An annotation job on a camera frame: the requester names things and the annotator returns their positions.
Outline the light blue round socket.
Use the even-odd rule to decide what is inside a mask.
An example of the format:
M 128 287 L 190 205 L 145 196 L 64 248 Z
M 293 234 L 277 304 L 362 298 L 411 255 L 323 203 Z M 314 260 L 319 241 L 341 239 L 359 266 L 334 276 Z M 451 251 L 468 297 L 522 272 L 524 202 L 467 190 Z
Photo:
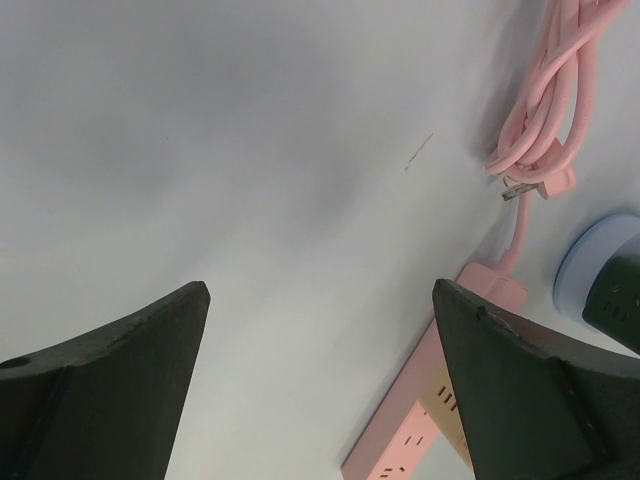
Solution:
M 591 225 L 574 242 L 557 271 L 553 302 L 556 310 L 576 323 L 583 323 L 588 294 L 605 264 L 625 244 L 639 237 L 639 217 L 618 213 Z

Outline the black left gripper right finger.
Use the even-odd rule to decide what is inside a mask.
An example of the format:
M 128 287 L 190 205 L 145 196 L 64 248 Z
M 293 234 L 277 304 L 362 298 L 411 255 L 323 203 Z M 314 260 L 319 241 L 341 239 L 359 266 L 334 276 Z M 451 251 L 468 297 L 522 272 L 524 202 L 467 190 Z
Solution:
M 638 359 L 451 280 L 437 280 L 432 299 L 476 478 L 638 478 Z

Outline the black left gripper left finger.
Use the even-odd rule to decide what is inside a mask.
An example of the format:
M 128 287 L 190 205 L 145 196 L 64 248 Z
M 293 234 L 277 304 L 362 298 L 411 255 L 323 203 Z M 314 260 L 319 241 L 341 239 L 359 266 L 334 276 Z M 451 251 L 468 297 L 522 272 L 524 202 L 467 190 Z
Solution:
M 162 479 L 210 305 L 202 281 L 1 364 L 4 479 Z

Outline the beige cube socket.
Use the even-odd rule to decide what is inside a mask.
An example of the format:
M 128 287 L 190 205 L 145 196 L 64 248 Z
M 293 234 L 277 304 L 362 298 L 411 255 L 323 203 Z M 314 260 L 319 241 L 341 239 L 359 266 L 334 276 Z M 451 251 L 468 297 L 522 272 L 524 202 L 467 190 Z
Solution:
M 420 403 L 462 461 L 472 470 L 458 403 L 444 362 L 436 368 L 427 382 Z

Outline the dark green cube socket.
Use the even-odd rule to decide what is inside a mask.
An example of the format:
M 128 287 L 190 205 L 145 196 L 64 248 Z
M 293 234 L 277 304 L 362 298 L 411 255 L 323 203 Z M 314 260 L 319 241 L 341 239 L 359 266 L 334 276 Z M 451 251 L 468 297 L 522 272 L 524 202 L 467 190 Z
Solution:
M 597 275 L 583 320 L 634 353 L 640 348 L 640 268 L 638 254 L 610 258 Z

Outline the pink power strip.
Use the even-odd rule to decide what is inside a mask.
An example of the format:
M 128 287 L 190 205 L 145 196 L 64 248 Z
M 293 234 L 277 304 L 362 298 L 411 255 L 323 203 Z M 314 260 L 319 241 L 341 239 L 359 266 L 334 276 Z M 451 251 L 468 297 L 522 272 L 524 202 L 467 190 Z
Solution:
M 426 387 L 459 418 L 432 321 L 341 467 L 345 479 L 408 479 L 439 429 L 420 403 Z

